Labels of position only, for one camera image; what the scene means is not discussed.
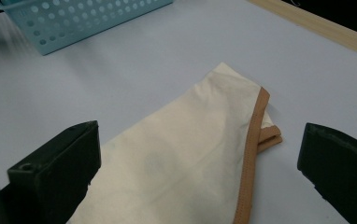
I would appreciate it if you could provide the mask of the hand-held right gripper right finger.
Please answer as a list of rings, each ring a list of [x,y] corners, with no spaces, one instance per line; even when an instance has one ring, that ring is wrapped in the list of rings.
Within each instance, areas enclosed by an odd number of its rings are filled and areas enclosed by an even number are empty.
[[[297,169],[349,224],[357,224],[357,139],[308,123]]]

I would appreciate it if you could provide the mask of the light blue perforated plastic basket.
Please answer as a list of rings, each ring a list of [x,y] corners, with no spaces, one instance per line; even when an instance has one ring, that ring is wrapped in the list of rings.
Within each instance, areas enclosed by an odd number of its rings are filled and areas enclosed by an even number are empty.
[[[135,19],[174,0],[0,0],[0,10],[42,55]]]

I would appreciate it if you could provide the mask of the cream underpants with tan trim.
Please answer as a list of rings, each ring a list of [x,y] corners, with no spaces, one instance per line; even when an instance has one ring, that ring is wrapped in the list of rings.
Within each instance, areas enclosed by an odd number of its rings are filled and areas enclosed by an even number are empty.
[[[259,152],[281,142],[269,94],[220,63],[103,145],[70,224],[248,224]]]

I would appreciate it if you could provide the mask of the white table cover sheet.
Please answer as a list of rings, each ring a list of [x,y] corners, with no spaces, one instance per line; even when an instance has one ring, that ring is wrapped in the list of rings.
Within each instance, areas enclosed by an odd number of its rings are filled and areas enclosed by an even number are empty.
[[[347,224],[297,170],[305,125],[357,138],[357,52],[247,0],[176,0],[50,55],[0,14],[0,186],[83,121],[107,141],[219,63],[263,86],[283,140],[257,159],[251,224]]]

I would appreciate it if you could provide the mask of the light wooden table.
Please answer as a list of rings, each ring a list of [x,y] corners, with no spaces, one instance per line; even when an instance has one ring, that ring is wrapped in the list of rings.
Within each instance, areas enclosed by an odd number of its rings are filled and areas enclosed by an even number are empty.
[[[357,52],[357,32],[281,0],[248,0],[309,31]]]

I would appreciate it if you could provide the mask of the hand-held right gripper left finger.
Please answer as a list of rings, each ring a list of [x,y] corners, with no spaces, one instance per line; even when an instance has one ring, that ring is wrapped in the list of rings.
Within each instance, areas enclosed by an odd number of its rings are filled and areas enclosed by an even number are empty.
[[[65,224],[100,167],[98,122],[65,129],[7,170],[14,224]]]

